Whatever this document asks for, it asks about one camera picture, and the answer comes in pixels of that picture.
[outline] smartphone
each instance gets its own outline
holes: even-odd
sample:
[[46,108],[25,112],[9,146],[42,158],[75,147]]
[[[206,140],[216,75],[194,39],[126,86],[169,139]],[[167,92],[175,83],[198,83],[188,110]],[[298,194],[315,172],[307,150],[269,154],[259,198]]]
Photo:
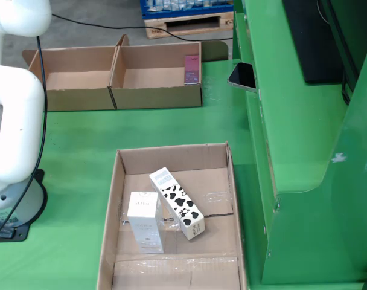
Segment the smartphone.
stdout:
[[228,83],[240,89],[256,92],[254,68],[250,63],[239,62],[236,64]]

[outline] green table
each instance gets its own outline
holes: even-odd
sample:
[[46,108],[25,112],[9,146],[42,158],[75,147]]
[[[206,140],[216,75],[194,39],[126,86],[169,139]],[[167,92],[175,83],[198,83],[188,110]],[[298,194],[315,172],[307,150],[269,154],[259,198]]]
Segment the green table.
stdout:
[[228,140],[247,201],[255,166],[245,96],[226,83],[232,69],[203,64],[202,108],[50,113],[40,166],[48,205],[25,242],[0,244],[0,289],[95,289],[118,148]]

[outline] cardboard box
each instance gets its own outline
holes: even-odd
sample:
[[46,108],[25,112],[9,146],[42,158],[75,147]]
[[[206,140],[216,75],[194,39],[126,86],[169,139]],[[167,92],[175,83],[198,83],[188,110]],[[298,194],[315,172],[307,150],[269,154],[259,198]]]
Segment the cardboard box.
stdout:
[[166,167],[150,174],[150,180],[188,240],[205,231],[203,214]]
[[[166,166],[205,216],[188,240],[165,214],[164,254],[138,251],[125,222],[130,192],[152,191],[149,174]],[[227,143],[118,150],[107,206],[97,289],[242,289],[247,272],[231,152]]]
[[[228,59],[223,42],[184,42],[43,50],[49,111],[201,106],[201,81],[185,85],[185,56]],[[42,81],[39,54],[25,50],[29,70]]]
[[110,82],[118,109],[201,106],[201,70],[198,84],[185,85],[185,56],[194,54],[200,42],[122,45]]
[[140,253],[163,254],[164,217],[157,192],[131,192],[127,212]]

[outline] black cable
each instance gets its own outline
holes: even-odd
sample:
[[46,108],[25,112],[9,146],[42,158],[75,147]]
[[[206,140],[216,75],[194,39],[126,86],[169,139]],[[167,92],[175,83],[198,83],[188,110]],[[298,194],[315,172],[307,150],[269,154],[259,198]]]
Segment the black cable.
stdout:
[[323,17],[323,14],[322,14],[322,12],[321,12],[321,8],[320,8],[320,6],[319,6],[319,3],[320,3],[320,0],[316,0],[316,6],[318,7],[318,12],[319,12],[319,15],[321,16],[321,18],[323,19],[323,21],[324,22],[326,22],[326,24],[330,24],[328,21],[327,21],[327,19],[325,19],[324,17]]
[[346,91],[346,72],[343,71],[343,78],[342,78],[342,97],[343,97],[343,100],[345,101],[345,103],[347,104],[347,106],[350,104],[350,97],[348,96],[347,94],[347,91]]
[[150,26],[113,27],[113,26],[105,26],[105,25],[100,25],[100,24],[92,24],[92,23],[80,22],[80,21],[76,21],[76,20],[65,18],[63,16],[59,16],[59,15],[56,15],[56,14],[52,14],[52,16],[57,17],[57,18],[60,18],[60,19],[63,19],[63,20],[66,20],[66,21],[70,21],[70,22],[73,22],[73,23],[76,23],[76,24],[82,24],[82,25],[93,26],[93,27],[100,27],[100,28],[107,28],[107,29],[116,29],[116,30],[122,30],[122,29],[145,29],[145,28],[157,29],[157,30],[164,31],[164,32],[168,33],[169,35],[171,35],[171,36],[173,36],[175,38],[178,38],[180,40],[183,40],[183,41],[200,42],[200,41],[221,41],[221,40],[231,40],[231,39],[233,39],[233,37],[223,38],[223,39],[202,39],[202,40],[185,39],[185,38],[179,37],[177,35],[174,35],[173,33],[169,32],[169,31],[167,31],[165,29],[158,28],[158,27],[150,27]]
[[33,173],[31,175],[31,178],[28,181],[27,186],[25,186],[24,191],[20,195],[20,198],[17,200],[16,204],[14,205],[14,207],[12,208],[12,210],[10,211],[10,213],[8,214],[7,218],[4,220],[4,222],[0,226],[0,232],[3,229],[3,227],[7,224],[7,222],[11,218],[12,214],[14,213],[14,211],[16,210],[16,208],[19,206],[21,200],[24,198],[25,194],[27,193],[30,185],[32,184],[32,181],[34,179],[34,176],[36,175],[37,169],[39,168],[41,157],[43,156],[44,143],[45,143],[45,133],[46,133],[46,115],[47,115],[47,112],[48,112],[48,97],[47,97],[47,94],[46,94],[44,62],[43,62],[43,54],[42,54],[42,50],[41,50],[41,44],[40,44],[40,37],[39,36],[37,37],[37,49],[39,50],[40,64],[41,64],[41,72],[42,72],[42,77],[43,77],[43,88],[44,88],[43,136],[42,136],[42,140],[41,140],[41,147],[40,147],[39,157],[37,158],[36,165],[34,167]]

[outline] gray floor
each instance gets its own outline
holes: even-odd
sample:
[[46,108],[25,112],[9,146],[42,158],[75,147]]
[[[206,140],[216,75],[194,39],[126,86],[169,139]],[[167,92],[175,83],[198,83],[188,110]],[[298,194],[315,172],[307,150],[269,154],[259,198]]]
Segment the gray floor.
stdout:
[[[51,0],[53,13],[77,21],[108,26],[143,26],[139,0]],[[108,30],[73,24],[53,18],[49,30],[41,37],[43,48],[80,47],[94,45],[115,45],[121,35],[130,37],[131,45],[169,44],[181,42],[174,37],[148,39],[145,29]],[[220,39],[232,37],[231,31],[202,33],[183,36],[187,39]],[[226,43],[231,49],[232,41]],[[35,49],[36,39],[6,36],[3,64],[27,68],[21,57],[26,49]]]

